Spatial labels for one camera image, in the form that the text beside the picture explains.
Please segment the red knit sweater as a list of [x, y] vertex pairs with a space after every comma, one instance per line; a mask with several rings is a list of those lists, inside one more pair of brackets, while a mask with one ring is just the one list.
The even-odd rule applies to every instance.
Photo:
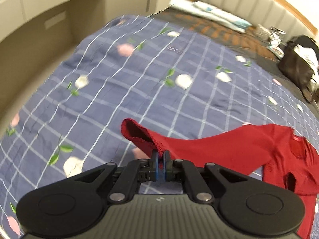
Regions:
[[318, 195], [318, 153], [291, 127], [244, 125], [216, 136], [182, 140], [125, 119], [121, 133], [138, 148], [136, 157], [149, 158], [154, 150], [160, 154], [169, 151], [172, 159], [185, 159], [198, 167], [213, 162], [244, 175], [262, 167], [264, 182], [291, 190], [301, 198], [305, 217], [298, 235], [310, 238]]

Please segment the blue floral checked quilt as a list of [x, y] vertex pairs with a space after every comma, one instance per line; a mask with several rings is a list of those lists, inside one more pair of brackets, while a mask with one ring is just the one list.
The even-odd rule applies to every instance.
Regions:
[[121, 123], [178, 139], [254, 124], [290, 126], [318, 146], [318, 118], [255, 61], [174, 23], [125, 15], [84, 38], [1, 138], [1, 231], [22, 235], [29, 191], [132, 160]]

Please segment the brown bamboo sleeping mat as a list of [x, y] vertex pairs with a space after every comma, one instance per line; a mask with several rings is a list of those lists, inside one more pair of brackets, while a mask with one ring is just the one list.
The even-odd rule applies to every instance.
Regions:
[[233, 49], [241, 49], [253, 58], [262, 57], [270, 61], [277, 61], [276, 56], [268, 50], [266, 42], [254, 35], [253, 27], [240, 33], [215, 21], [184, 12], [176, 12], [175, 18], [181, 20], [182, 23], [187, 23], [189, 30], [196, 31]]

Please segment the dark brown leather handbag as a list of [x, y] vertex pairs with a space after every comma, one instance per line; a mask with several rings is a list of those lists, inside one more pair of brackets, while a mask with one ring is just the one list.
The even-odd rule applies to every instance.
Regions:
[[284, 56], [278, 63], [279, 70], [292, 81], [301, 91], [308, 103], [318, 103], [318, 86], [314, 69], [295, 50], [294, 42], [288, 42], [284, 49]]

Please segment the silver foil package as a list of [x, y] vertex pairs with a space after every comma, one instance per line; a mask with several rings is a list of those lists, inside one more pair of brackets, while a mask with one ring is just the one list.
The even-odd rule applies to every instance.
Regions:
[[283, 43], [283, 38], [286, 35], [286, 32], [272, 26], [269, 28], [269, 33], [268, 50], [270, 50], [278, 59], [282, 59], [284, 52], [280, 46]]

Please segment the light blue folded pillow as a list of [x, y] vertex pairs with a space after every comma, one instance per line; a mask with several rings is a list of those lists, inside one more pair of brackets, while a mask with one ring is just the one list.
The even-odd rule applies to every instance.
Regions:
[[239, 33], [245, 33], [246, 29], [252, 26], [251, 23], [238, 16], [201, 1], [171, 0], [169, 7], [214, 21]]

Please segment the white tote bag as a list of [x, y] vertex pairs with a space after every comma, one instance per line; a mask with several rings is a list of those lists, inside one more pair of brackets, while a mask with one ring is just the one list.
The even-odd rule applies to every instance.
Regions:
[[315, 51], [312, 48], [304, 48], [299, 44], [294, 47], [294, 51], [312, 68], [314, 74], [311, 78], [318, 83], [318, 60]]

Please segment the grey padded wooden headboard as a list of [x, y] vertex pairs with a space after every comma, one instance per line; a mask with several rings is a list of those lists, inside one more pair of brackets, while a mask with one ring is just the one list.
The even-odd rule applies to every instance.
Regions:
[[286, 0], [193, 0], [206, 2], [247, 20], [252, 25], [276, 27], [291, 36], [316, 37], [318, 28]]

